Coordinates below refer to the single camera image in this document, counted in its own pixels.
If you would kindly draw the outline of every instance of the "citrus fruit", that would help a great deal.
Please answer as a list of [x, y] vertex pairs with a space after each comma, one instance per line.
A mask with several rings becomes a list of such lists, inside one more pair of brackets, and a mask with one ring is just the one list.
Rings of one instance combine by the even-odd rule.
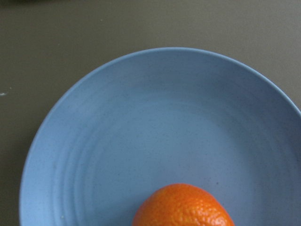
[[219, 202], [207, 191], [172, 184], [153, 193], [138, 209], [132, 226], [234, 226]]

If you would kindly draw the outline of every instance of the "gray table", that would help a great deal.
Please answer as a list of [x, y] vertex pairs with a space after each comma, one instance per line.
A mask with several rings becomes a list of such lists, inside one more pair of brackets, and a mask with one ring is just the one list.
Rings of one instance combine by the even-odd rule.
[[124, 54], [166, 46], [221, 53], [267, 76], [301, 107], [300, 0], [0, 5], [0, 225], [18, 225], [24, 161], [47, 112], [85, 74]]

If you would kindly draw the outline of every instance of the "orange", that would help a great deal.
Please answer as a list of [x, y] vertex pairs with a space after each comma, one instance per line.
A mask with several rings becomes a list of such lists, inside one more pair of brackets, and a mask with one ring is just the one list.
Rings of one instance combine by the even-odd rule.
[[234, 226], [207, 191], [188, 184], [165, 186], [138, 209], [132, 226]]

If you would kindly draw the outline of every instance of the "table surface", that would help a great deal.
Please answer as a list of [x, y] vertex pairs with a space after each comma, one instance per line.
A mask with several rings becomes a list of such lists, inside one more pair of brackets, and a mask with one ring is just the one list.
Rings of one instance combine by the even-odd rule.
[[301, 107], [299, 0], [0, 0], [0, 225], [18, 225], [22, 169], [55, 102], [91, 70], [156, 47], [221, 53]]

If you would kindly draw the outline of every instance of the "blue bowl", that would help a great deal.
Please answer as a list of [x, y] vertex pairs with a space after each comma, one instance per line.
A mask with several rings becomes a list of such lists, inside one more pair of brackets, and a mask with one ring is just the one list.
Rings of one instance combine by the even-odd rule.
[[23, 226], [131, 226], [171, 183], [211, 194], [237, 226], [301, 225], [301, 113], [228, 57], [145, 50], [81, 79], [30, 148]]

